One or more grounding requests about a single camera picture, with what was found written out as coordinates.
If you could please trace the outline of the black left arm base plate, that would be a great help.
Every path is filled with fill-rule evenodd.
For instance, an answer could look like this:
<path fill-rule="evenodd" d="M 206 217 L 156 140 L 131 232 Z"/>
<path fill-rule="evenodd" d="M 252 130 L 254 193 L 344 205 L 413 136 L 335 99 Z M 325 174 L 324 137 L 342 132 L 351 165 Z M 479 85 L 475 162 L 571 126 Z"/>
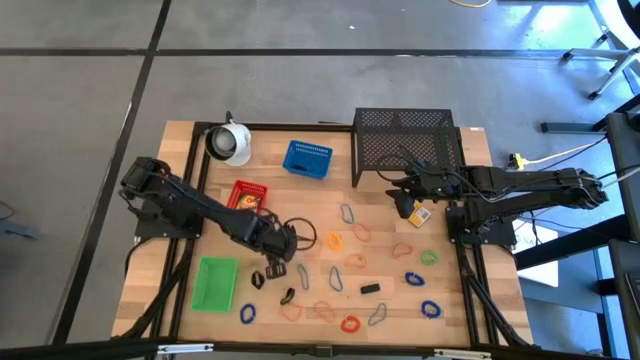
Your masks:
<path fill-rule="evenodd" d="M 161 217 L 161 209 L 149 201 L 142 202 L 134 235 L 141 238 L 199 238 L 204 218 L 194 214 L 186 223 L 175 225 Z"/>

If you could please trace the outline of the white printed box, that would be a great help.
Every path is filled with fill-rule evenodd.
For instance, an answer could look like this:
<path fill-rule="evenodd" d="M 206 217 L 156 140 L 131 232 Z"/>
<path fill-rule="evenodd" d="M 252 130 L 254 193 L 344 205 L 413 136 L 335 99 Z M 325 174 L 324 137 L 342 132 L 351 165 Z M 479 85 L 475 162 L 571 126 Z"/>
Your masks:
<path fill-rule="evenodd" d="M 512 222 L 516 244 L 513 246 L 513 253 L 517 254 L 530 249 L 540 243 L 547 243 L 558 237 L 558 232 L 545 227 L 536 227 L 529 222 L 514 220 Z M 518 270 L 519 277 L 531 280 L 546 286 L 557 288 L 559 285 L 558 261 L 552 261 L 542 265 L 534 266 L 524 270 Z"/>

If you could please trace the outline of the white office table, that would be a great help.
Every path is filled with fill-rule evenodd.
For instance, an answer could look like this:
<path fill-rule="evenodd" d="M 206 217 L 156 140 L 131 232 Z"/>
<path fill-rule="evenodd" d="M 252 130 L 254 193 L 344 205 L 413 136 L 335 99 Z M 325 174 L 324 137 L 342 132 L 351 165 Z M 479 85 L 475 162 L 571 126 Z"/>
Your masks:
<path fill-rule="evenodd" d="M 634 35 L 640 40 L 640 27 L 631 28 L 628 27 L 634 33 Z M 566 51 L 561 60 L 568 62 L 574 57 L 583 58 L 603 58 L 609 60 L 615 60 L 614 66 L 609 70 L 610 75 L 605 82 L 595 91 L 589 93 L 587 98 L 589 100 L 595 100 L 601 96 L 601 94 L 611 85 L 614 78 L 622 73 L 625 69 L 629 68 L 633 62 L 640 63 L 640 45 L 632 47 L 629 50 L 620 49 L 599 49 L 599 48 L 572 48 Z"/>

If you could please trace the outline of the grey floor object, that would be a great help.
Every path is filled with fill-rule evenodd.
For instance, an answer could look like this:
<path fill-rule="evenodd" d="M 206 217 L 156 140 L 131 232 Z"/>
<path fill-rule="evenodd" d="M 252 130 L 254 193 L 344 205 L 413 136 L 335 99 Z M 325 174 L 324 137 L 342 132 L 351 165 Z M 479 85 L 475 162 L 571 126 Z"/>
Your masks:
<path fill-rule="evenodd" d="M 37 227 L 15 222 L 9 218 L 0 218 L 0 234 L 37 239 L 40 231 Z"/>

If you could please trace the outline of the yellow green crayon box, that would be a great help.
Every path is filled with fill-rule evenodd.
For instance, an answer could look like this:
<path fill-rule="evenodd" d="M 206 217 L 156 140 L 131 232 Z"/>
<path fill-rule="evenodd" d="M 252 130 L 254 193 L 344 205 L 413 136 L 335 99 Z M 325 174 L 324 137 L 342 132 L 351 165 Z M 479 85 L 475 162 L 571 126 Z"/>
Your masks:
<path fill-rule="evenodd" d="M 408 222 L 415 228 L 421 228 L 427 220 L 431 217 L 431 212 L 425 208 L 421 202 L 415 201 L 413 204 L 413 210 L 409 217 Z"/>

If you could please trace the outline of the black floor beam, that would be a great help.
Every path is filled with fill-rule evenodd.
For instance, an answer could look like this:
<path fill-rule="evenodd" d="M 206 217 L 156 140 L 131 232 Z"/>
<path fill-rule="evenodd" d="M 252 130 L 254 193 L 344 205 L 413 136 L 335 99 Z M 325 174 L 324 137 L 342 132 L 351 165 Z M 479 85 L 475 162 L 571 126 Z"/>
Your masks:
<path fill-rule="evenodd" d="M 518 252 L 515 255 L 516 269 L 524 270 L 600 248 L 607 245 L 610 240 L 637 241 L 625 215 L 610 218 L 542 245 Z"/>

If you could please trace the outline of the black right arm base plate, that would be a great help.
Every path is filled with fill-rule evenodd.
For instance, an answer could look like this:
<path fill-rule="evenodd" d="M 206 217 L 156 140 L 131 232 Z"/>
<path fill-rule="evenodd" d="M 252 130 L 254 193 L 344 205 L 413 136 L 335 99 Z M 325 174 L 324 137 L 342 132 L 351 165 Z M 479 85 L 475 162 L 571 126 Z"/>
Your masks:
<path fill-rule="evenodd" d="M 477 221 L 465 206 L 449 205 L 445 210 L 448 236 L 452 243 L 461 245 L 516 244 L 513 225 L 499 217 Z"/>

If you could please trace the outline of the black crossbeam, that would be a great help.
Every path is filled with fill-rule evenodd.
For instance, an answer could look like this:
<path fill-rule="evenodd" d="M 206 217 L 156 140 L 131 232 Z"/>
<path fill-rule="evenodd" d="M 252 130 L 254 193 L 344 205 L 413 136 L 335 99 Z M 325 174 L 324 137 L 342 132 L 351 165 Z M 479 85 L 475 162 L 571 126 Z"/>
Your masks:
<path fill-rule="evenodd" d="M 157 353 L 159 345 L 213 343 L 212 352 L 277 353 L 309 355 L 316 358 L 336 356 L 407 356 L 434 357 L 435 349 L 456 349 L 489 352 L 492 360 L 623 360 L 585 354 L 572 354 L 543 350 L 535 346 L 509 347 L 477 344 L 471 347 L 422 347 L 422 346 L 369 346 L 369 345 L 313 345 L 313 344 L 268 344 L 242 342 L 173 342 L 169 338 L 118 338 L 108 341 L 43 345 L 34 347 L 0 349 L 0 360 L 130 360 L 138 357 L 162 355 Z"/>

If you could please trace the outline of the blue plastic basket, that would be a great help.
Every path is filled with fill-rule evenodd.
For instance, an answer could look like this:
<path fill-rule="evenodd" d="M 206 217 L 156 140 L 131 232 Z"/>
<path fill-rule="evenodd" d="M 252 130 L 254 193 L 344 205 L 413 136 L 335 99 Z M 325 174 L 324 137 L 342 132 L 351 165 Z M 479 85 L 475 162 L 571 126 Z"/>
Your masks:
<path fill-rule="evenodd" d="M 328 174 L 332 153 L 333 150 L 326 146 L 292 140 L 283 168 L 293 174 L 321 180 Z"/>

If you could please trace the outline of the silver metal bracket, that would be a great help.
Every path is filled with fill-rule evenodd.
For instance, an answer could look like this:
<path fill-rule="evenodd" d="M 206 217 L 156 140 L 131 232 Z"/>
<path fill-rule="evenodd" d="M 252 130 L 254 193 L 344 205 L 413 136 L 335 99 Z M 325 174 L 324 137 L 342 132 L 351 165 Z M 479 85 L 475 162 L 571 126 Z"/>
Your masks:
<path fill-rule="evenodd" d="M 456 349 L 435 349 L 434 357 L 450 358 L 451 360 L 492 360 L 489 352 Z"/>
<path fill-rule="evenodd" d="M 162 355 L 174 355 L 212 352 L 213 350 L 213 343 L 163 344 L 158 346 L 157 353 Z"/>

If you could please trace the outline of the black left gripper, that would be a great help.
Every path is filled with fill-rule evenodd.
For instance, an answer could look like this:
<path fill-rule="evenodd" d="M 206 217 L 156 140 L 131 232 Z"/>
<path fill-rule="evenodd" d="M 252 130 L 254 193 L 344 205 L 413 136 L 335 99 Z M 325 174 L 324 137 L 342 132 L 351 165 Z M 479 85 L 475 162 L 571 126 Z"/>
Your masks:
<path fill-rule="evenodd" d="M 294 257 L 296 251 L 302 251 L 301 235 L 295 228 L 283 225 L 260 225 L 254 232 L 252 246 L 256 252 L 267 258 L 265 268 L 267 279 L 276 279 L 287 274 L 286 264 Z"/>

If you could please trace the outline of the black desk foot bar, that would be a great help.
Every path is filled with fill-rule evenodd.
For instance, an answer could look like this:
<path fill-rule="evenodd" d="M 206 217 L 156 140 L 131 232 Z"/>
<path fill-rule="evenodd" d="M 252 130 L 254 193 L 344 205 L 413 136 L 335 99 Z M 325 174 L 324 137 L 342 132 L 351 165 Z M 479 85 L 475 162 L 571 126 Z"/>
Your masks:
<path fill-rule="evenodd" d="M 623 113 L 640 106 L 640 94 L 625 102 L 614 110 L 614 113 Z M 607 120 L 602 118 L 595 123 L 568 123 L 568 122 L 542 122 L 540 129 L 543 133 L 556 134 L 591 134 L 602 133 L 606 130 Z"/>

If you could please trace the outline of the red plastic basket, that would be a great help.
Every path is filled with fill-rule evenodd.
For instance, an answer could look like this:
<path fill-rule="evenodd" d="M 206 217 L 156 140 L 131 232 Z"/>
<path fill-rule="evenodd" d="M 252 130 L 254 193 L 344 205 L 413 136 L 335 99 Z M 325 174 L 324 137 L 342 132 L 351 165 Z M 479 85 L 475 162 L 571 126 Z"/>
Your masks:
<path fill-rule="evenodd" d="M 238 197 L 241 194 L 257 195 L 257 196 L 260 196 L 262 200 L 260 203 L 260 208 L 257 211 L 253 211 L 253 212 L 260 214 L 262 212 L 263 205 L 266 202 L 267 190 L 268 188 L 264 185 L 255 184 L 255 183 L 251 183 L 243 180 L 237 180 L 234 183 L 234 186 L 231 190 L 226 206 L 228 208 L 236 209 L 235 204 L 238 200 Z"/>

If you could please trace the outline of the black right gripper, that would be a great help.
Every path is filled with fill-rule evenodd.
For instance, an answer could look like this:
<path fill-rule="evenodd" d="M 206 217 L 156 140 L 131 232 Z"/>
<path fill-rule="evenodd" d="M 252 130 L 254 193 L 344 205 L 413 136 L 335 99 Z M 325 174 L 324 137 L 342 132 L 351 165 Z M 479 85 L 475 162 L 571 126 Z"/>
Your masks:
<path fill-rule="evenodd" d="M 396 189 L 385 190 L 394 199 L 399 216 L 407 219 L 415 201 L 453 199 L 453 186 L 448 175 L 428 162 L 411 161 L 404 170 L 405 177 L 392 181 Z"/>

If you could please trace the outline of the white round desk lamp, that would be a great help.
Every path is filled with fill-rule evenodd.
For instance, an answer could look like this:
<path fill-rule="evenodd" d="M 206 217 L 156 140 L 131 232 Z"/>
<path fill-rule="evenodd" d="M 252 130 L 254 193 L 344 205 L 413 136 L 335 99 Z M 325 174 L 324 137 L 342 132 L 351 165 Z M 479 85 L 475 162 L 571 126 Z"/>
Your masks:
<path fill-rule="evenodd" d="M 233 167 L 246 164 L 251 157 L 251 133 L 235 121 L 230 111 L 225 122 L 205 132 L 205 150 L 214 159 Z"/>

